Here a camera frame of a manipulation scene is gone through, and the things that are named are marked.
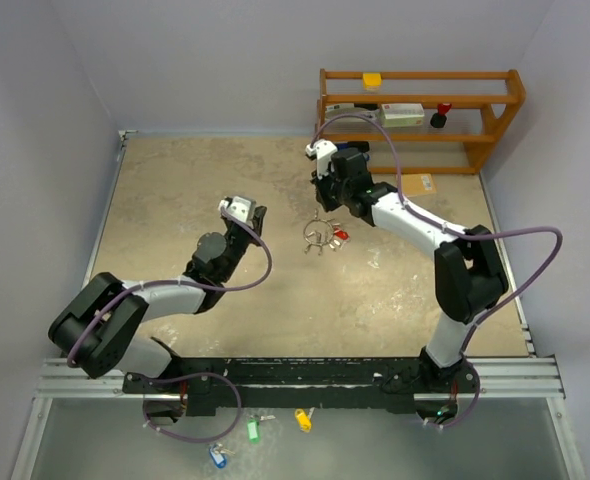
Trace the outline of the red tag key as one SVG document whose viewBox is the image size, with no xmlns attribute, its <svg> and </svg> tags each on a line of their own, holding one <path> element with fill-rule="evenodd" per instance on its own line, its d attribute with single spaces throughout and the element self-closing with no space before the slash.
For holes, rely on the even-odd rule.
<svg viewBox="0 0 590 480">
<path fill-rule="evenodd" d="M 333 232 L 334 236 L 341 241 L 348 241 L 350 236 L 348 233 L 340 228 L 336 228 Z"/>
</svg>

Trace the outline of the bunch of silver keys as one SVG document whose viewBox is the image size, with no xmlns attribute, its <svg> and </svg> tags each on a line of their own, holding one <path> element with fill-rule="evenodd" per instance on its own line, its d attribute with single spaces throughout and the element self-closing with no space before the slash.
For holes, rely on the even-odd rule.
<svg viewBox="0 0 590 480">
<path fill-rule="evenodd" d="M 338 251 L 349 241 L 348 233 L 342 225 L 335 221 L 312 219 L 303 228 L 303 238 L 306 242 L 304 253 L 317 249 L 321 255 L 326 248 Z"/>
</svg>

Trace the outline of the large silver keyring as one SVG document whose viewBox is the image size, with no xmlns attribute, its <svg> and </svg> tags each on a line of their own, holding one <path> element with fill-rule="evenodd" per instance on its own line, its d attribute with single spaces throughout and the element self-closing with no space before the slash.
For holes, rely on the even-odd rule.
<svg viewBox="0 0 590 480">
<path fill-rule="evenodd" d="M 313 217 L 305 224 L 302 235 L 306 243 L 303 252 L 308 254 L 316 249 L 317 254 L 322 255 L 324 248 L 332 241 L 333 227 L 328 220 L 320 216 L 318 210 L 315 210 Z"/>
</svg>

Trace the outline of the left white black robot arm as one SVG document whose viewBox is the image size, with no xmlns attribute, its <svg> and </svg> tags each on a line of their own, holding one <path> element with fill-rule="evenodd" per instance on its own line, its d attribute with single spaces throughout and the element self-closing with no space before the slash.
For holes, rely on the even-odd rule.
<svg viewBox="0 0 590 480">
<path fill-rule="evenodd" d="M 49 340 L 72 368 L 99 378 L 113 369 L 138 374 L 159 392 L 177 387 L 179 356 L 162 341 L 139 338 L 144 322 L 211 310 L 233 291 L 229 280 L 249 246 L 266 246 L 262 230 L 267 209 L 235 196 L 219 213 L 226 230 L 202 235 L 185 271 L 171 279 L 126 282 L 109 272 L 95 275 L 56 317 Z"/>
</svg>

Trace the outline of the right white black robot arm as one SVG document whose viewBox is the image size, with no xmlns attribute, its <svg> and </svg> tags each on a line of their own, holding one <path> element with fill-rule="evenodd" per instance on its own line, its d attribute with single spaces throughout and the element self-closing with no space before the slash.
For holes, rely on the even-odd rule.
<svg viewBox="0 0 590 480">
<path fill-rule="evenodd" d="M 420 352 L 416 377 L 390 376 L 381 387 L 389 393 L 421 384 L 431 391 L 444 390 L 464 363 L 464 344 L 474 322 L 508 290 L 495 243 L 478 238 L 489 230 L 445 222 L 403 197 L 399 188 L 374 182 L 365 154 L 356 148 L 338 150 L 323 141 L 309 148 L 307 156 L 315 162 L 310 183 L 324 211 L 345 207 L 352 216 L 399 236 L 433 261 L 435 298 L 441 309 L 437 327 Z"/>
</svg>

